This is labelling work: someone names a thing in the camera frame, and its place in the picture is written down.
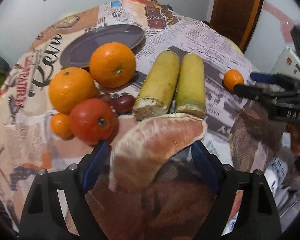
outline newspaper print tablecloth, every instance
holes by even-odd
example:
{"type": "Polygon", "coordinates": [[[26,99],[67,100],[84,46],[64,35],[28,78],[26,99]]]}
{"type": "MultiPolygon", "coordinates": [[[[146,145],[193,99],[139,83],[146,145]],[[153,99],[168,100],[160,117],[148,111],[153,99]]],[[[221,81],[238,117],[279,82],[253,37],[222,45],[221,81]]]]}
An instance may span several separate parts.
{"type": "MultiPolygon", "coordinates": [[[[276,133],[279,140],[285,124],[265,121],[262,110],[253,107],[237,118],[247,100],[230,94],[222,85],[224,73],[232,68],[250,82],[249,74],[256,69],[241,52],[201,21],[180,16],[154,0],[114,1],[69,16],[40,33],[2,86],[0,198],[16,226],[36,172],[41,168],[50,172],[63,170],[92,150],[77,138],[65,141],[52,134],[49,122],[55,110],[49,102],[47,86],[62,69],[60,55],[72,41],[91,30],[113,24],[138,25],[145,30],[146,40],[134,51],[137,72],[131,82],[119,89],[102,88],[102,92],[137,96],[161,51],[171,49],[180,59],[186,53],[195,53],[204,60],[205,67],[205,121],[209,132],[203,143],[208,150],[222,163],[243,171],[264,170],[274,156],[276,149],[271,145],[276,145],[276,141],[270,145],[263,140],[262,133],[259,139],[251,138],[246,116],[261,119],[263,129],[276,133]]],[[[136,125],[133,115],[120,116],[118,121],[119,126],[110,140],[112,147],[136,125]]],[[[185,149],[165,165],[156,182],[145,192],[114,193],[108,188],[106,165],[86,199],[109,239],[191,239],[215,198],[197,176],[191,153],[185,149]]],[[[59,197],[66,221],[75,231],[65,197],[62,193],[59,197]]],[[[238,209],[240,198],[235,205],[238,209]]]]}

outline tomato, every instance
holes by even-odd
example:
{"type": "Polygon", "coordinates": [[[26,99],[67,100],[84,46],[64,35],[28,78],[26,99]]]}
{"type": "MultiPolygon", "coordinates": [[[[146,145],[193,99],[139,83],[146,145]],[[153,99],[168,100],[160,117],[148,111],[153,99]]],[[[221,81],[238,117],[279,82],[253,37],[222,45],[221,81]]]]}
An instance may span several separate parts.
{"type": "Polygon", "coordinates": [[[91,98],[77,104],[70,113],[70,130],[83,142],[95,145],[112,133],[115,117],[111,107],[101,99],[91,98]]]}

